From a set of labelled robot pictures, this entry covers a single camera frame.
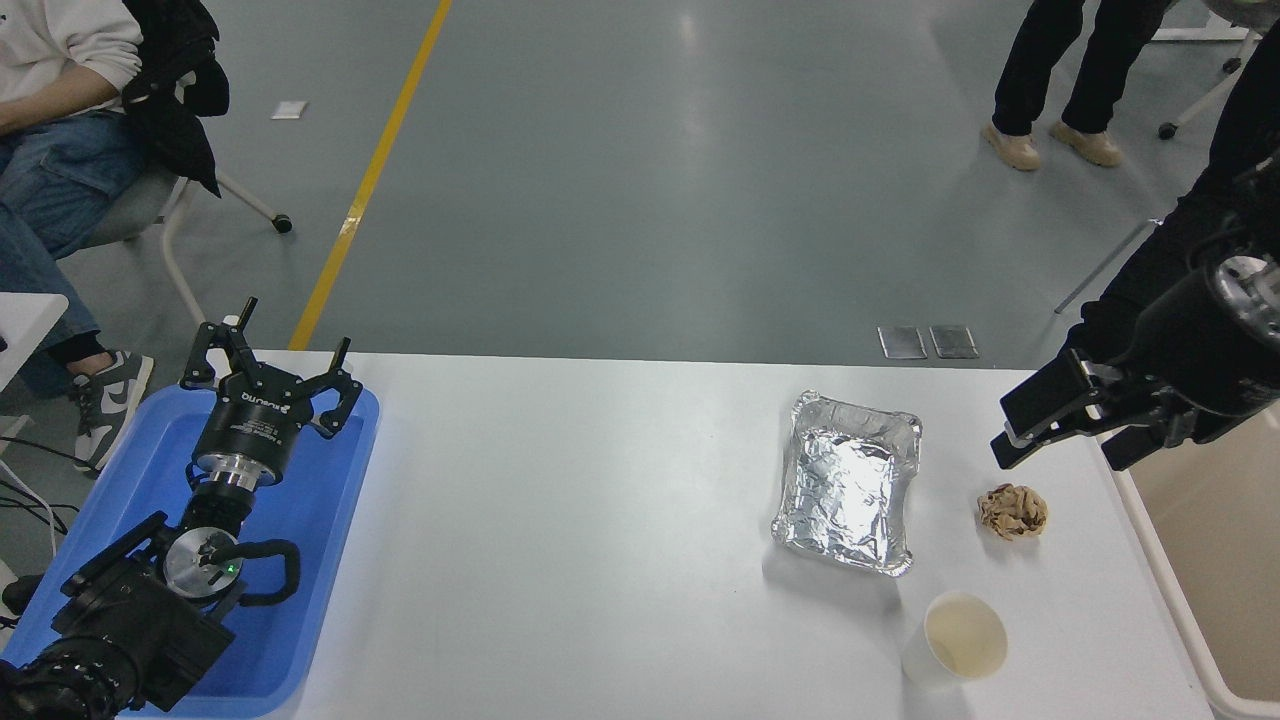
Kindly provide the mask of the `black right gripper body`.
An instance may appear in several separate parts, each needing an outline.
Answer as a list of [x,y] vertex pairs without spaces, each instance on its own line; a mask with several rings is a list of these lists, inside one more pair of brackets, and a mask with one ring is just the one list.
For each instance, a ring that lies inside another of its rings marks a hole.
[[1277,400],[1277,266],[1207,265],[1183,277],[1135,323],[1130,369],[1222,416]]

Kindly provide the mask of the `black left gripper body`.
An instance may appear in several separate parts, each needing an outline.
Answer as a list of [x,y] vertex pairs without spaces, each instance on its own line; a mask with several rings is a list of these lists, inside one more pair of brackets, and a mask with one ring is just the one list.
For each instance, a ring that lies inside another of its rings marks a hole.
[[302,425],[314,414],[302,378],[275,368],[264,377],[237,372],[218,384],[218,398],[195,446],[195,464],[211,471],[218,457],[238,455],[265,473],[285,471]]

